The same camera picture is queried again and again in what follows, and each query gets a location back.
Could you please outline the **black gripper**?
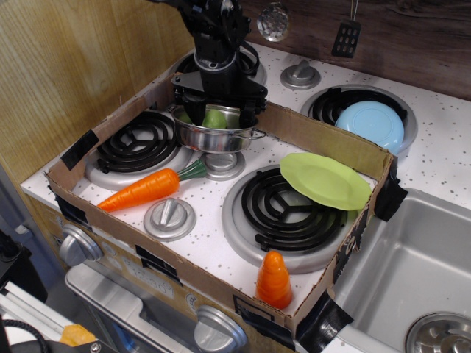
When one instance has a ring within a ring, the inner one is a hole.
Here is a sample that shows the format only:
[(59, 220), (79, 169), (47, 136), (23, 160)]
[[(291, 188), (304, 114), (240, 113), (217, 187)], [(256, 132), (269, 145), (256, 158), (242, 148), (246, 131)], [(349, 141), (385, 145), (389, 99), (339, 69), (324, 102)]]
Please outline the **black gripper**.
[(175, 86), (176, 100), (197, 126), (205, 119), (207, 104), (238, 108), (242, 129), (254, 127), (258, 123), (257, 113), (266, 109), (268, 90), (239, 71), (176, 73), (171, 83)]

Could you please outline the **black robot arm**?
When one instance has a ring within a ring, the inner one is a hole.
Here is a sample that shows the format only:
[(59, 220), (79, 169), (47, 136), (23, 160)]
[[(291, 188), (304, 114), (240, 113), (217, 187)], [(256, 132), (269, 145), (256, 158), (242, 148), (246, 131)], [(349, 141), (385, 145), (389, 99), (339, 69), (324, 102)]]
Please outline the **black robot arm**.
[(172, 79), (176, 102), (202, 125), (207, 104), (239, 109), (239, 126), (254, 126), (266, 108), (267, 89), (253, 78), (260, 65), (245, 38), (250, 18), (237, 1), (165, 1), (175, 8), (194, 40), (197, 70)]

